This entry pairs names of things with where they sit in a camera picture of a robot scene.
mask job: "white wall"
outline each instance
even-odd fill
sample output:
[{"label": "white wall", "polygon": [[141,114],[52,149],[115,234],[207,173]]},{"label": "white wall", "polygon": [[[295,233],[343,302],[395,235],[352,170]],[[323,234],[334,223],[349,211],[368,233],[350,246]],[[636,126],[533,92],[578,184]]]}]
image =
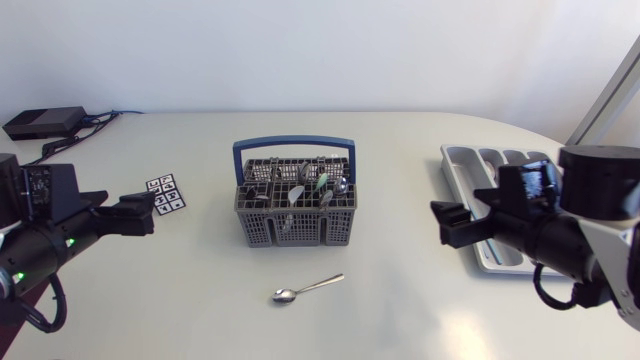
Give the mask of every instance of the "white wall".
[{"label": "white wall", "polygon": [[3,0],[0,122],[27,108],[419,110],[564,141],[637,0]]}]

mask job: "table surface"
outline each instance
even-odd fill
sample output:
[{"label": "table surface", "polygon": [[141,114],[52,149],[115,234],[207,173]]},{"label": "table surface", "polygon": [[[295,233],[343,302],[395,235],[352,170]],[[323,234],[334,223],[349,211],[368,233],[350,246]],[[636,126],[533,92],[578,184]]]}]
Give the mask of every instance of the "table surface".
[{"label": "table surface", "polygon": [[[347,247],[247,246],[233,211],[234,141],[281,134],[353,139],[358,209]],[[20,163],[46,140],[0,151]],[[173,173],[187,207],[154,215],[155,234],[106,236],[59,272],[69,315],[57,333],[25,325],[7,359],[636,359],[638,333],[611,303],[552,310],[531,278],[485,274],[471,248],[440,245],[429,201],[453,197],[442,144],[540,149],[560,144],[507,124],[445,113],[123,115],[48,163],[73,163],[81,191],[106,205]],[[342,155],[280,146],[244,158]],[[345,279],[274,306],[278,288]],[[545,279],[568,298],[571,283]],[[52,318],[50,289],[38,303]]]}]

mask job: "dishwasher cutlery basket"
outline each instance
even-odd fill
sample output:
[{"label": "dishwasher cutlery basket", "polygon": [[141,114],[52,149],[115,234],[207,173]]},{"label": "dishwasher cutlery basket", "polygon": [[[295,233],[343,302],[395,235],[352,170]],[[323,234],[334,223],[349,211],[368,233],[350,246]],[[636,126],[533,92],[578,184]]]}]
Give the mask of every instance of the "dishwasher cutlery basket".
[{"label": "dishwasher cutlery basket", "polygon": [[[346,148],[348,158],[249,159],[242,166],[242,150],[274,145],[323,145]],[[356,156],[352,140],[327,136],[268,136],[233,144],[236,172],[235,206],[249,247],[348,245],[357,207]],[[299,182],[301,165],[308,163],[307,179]],[[314,192],[320,176],[327,183]],[[334,196],[320,208],[320,198],[333,190],[337,181],[348,180],[348,191]],[[288,200],[291,189],[304,185],[294,205]]]}]

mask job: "black box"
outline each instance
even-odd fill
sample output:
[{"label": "black box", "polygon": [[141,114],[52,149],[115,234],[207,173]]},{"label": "black box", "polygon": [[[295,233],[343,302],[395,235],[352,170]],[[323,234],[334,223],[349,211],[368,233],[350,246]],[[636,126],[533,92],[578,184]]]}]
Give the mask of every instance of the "black box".
[{"label": "black box", "polygon": [[2,128],[12,140],[70,137],[80,130],[85,116],[82,106],[26,110]]}]

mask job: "white plastic tray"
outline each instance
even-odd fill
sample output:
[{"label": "white plastic tray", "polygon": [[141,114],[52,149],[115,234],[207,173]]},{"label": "white plastic tray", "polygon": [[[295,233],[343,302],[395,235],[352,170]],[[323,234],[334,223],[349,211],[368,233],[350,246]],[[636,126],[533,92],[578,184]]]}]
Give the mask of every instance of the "white plastic tray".
[{"label": "white plastic tray", "polygon": [[[473,196],[475,189],[495,188],[498,167],[525,159],[552,158],[539,150],[467,145],[442,145],[442,170],[456,201],[463,203],[475,219],[489,214],[489,206]],[[535,265],[527,256],[493,239],[474,244],[480,268],[488,273],[533,274]],[[543,275],[561,276],[545,268]]]}]

